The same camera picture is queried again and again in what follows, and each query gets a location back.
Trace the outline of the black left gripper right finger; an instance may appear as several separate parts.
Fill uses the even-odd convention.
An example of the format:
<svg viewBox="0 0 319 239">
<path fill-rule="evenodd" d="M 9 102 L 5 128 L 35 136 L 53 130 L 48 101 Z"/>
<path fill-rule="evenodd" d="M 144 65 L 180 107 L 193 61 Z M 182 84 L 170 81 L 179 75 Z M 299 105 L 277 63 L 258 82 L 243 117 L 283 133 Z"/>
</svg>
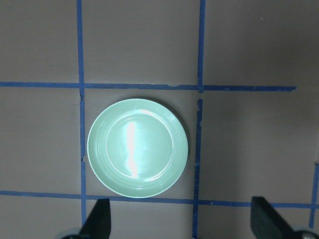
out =
<svg viewBox="0 0 319 239">
<path fill-rule="evenodd" d="M 252 197 L 250 226 L 257 239 L 301 239 L 264 197 Z"/>
</svg>

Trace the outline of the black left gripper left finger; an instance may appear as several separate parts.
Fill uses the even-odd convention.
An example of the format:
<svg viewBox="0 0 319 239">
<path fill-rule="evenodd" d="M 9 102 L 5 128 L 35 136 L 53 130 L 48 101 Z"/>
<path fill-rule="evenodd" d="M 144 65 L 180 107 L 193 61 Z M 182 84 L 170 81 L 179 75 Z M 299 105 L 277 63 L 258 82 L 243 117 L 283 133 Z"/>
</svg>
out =
<svg viewBox="0 0 319 239">
<path fill-rule="evenodd" d="M 109 199 L 97 200 L 84 226 L 80 239 L 108 239 L 111 234 L 111 210 Z"/>
</svg>

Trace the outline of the green plate near left arm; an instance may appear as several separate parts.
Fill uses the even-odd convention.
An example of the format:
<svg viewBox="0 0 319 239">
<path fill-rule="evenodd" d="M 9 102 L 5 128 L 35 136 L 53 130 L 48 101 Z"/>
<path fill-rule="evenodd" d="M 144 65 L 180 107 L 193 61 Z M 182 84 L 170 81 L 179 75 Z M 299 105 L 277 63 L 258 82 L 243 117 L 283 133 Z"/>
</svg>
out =
<svg viewBox="0 0 319 239">
<path fill-rule="evenodd" d="M 163 105 L 127 99 L 96 117 L 87 156 L 106 188 L 129 198 L 149 198 L 169 189 L 184 172 L 188 139 L 178 117 Z"/>
</svg>

